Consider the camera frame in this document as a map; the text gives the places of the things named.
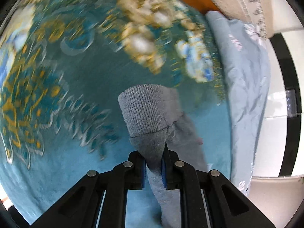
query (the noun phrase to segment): ribbed cuff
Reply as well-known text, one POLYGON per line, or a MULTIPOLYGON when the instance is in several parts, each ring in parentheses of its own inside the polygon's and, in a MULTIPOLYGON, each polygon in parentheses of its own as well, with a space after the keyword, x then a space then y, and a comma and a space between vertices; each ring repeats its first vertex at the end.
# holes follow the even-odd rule
POLYGON ((176 89, 145 84, 118 96, 130 137, 160 131, 182 115, 176 89))

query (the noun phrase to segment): beige fabric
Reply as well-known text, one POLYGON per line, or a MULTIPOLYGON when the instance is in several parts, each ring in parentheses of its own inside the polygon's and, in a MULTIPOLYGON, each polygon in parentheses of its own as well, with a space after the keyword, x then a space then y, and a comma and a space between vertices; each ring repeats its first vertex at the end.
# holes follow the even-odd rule
POLYGON ((228 18, 236 18, 260 27, 260 35, 273 35, 271 0, 212 0, 228 18))

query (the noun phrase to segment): black stripe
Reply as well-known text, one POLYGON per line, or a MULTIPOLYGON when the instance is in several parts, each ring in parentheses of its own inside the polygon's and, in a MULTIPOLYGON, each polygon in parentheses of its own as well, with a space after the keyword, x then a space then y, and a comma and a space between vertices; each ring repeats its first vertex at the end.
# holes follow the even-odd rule
POLYGON ((285 90, 294 90, 296 98, 296 114, 287 118, 287 135, 283 162, 279 176, 291 176, 298 154, 301 134, 301 95, 295 65, 282 34, 275 34, 270 42, 277 55, 281 68, 285 90))

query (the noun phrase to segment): silver screw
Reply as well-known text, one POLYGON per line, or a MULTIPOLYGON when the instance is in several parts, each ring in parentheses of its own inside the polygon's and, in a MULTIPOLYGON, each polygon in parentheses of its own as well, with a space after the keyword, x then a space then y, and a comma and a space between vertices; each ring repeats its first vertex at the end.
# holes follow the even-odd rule
POLYGON ((183 167, 185 164, 183 163, 183 161, 176 161, 176 162, 175 162, 175 165, 176 165, 177 167, 183 167))
POLYGON ((218 177, 219 176, 219 171, 218 170, 212 170, 210 172, 211 176, 214 176, 214 177, 218 177))
POLYGON ((126 161, 124 162, 124 167, 132 167, 133 166, 133 163, 131 161, 126 161))
POLYGON ((88 173, 87 173, 87 175, 88 175, 89 177, 94 177, 94 176, 96 176, 96 174, 97 174, 97 171, 96 171, 96 170, 89 170, 88 173))

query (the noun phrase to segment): gray garment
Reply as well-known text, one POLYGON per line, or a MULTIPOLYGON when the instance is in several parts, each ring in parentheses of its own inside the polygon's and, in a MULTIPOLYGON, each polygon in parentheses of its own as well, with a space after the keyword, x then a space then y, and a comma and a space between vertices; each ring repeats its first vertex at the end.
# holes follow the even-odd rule
POLYGON ((270 83, 270 67, 264 40, 252 24, 228 20, 209 11, 222 58, 228 89, 232 126, 231 182, 248 195, 254 155, 270 83))
POLYGON ((168 149, 195 169, 207 171, 201 139, 194 124, 181 112, 177 90, 160 85, 139 85, 118 97, 131 144, 144 156, 152 191, 162 210, 165 228, 181 226, 178 190, 165 190, 161 176, 161 160, 168 149))

